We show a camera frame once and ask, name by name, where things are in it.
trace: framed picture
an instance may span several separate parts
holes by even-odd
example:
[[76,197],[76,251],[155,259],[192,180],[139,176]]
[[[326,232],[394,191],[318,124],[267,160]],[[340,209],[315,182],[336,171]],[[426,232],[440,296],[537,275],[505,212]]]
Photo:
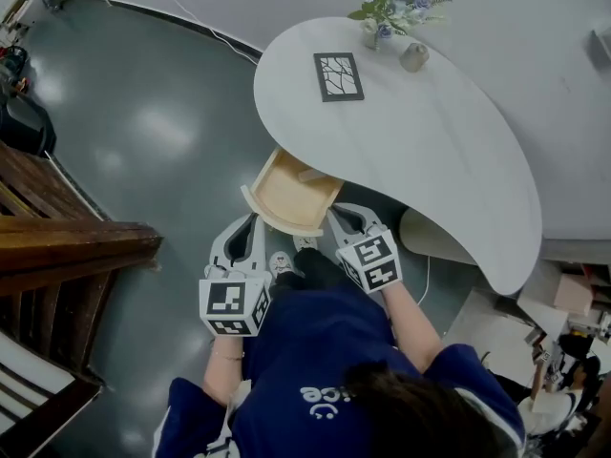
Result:
[[314,63],[324,102],[365,98],[351,52],[318,52]]

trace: black frame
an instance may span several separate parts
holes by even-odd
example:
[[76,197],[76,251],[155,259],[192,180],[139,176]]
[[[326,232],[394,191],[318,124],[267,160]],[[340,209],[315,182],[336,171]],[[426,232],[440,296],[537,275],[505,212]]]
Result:
[[[329,94],[327,92],[327,86],[325,85],[325,77],[323,76],[323,66],[321,58],[347,58],[350,66],[353,70],[354,86],[356,87],[356,94]],[[361,78],[359,77],[359,71],[356,68],[356,62],[354,61],[354,55],[351,52],[316,52],[314,53],[314,63],[316,65],[316,74],[318,75],[318,84],[321,87],[321,95],[323,96],[324,102],[344,102],[348,100],[363,100],[363,87],[361,86]]]

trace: white cable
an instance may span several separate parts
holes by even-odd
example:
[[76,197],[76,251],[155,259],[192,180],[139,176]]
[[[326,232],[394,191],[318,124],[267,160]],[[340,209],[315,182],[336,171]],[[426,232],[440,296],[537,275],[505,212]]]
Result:
[[179,2],[179,0],[174,0],[174,2],[176,3],[176,5],[178,5],[182,11],[184,11],[185,13],[189,14],[191,17],[193,17],[195,19],[195,21],[200,24],[202,27],[210,30],[217,39],[219,39],[220,41],[224,42],[227,46],[229,46],[231,48],[231,51],[233,51],[235,54],[239,54],[242,57],[245,57],[248,61],[250,61],[253,65],[257,66],[257,61],[255,61],[254,59],[252,59],[248,54],[244,54],[243,52],[239,52],[238,50],[236,50],[236,48],[234,48],[231,43],[229,43],[229,41],[227,41],[226,39],[223,39],[222,37],[220,37],[216,32],[214,32],[214,30],[208,26],[206,26],[205,24],[203,24],[199,18],[191,11],[187,10],[181,2]]
[[427,256],[427,286],[424,288],[424,294],[422,294],[422,297],[418,301],[418,305],[420,305],[422,303],[424,298],[429,293],[429,280],[430,279],[431,279],[431,257]]

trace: wooden staircase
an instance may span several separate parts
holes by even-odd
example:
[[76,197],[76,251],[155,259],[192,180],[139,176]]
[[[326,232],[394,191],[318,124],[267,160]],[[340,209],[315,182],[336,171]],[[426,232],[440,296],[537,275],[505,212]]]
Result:
[[0,331],[75,377],[0,435],[0,455],[30,456],[65,425],[58,409],[67,422],[66,409],[99,392],[89,357],[117,273],[153,263],[161,241],[145,224],[103,219],[50,161],[0,142]]

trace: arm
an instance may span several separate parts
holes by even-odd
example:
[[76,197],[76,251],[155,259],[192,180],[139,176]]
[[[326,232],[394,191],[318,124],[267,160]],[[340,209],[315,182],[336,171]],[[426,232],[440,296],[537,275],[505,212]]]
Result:
[[531,388],[531,399],[535,399],[543,386],[543,377],[545,376],[545,362],[540,360],[537,362],[537,370],[533,379],[533,387]]
[[242,338],[219,336],[212,345],[201,387],[222,406],[229,405],[242,381],[242,354]]
[[399,349],[425,371],[443,349],[439,335],[403,283],[382,289]]
[[551,380],[546,380],[545,384],[543,385],[543,390],[545,390],[547,393],[554,392],[554,382],[552,382]]

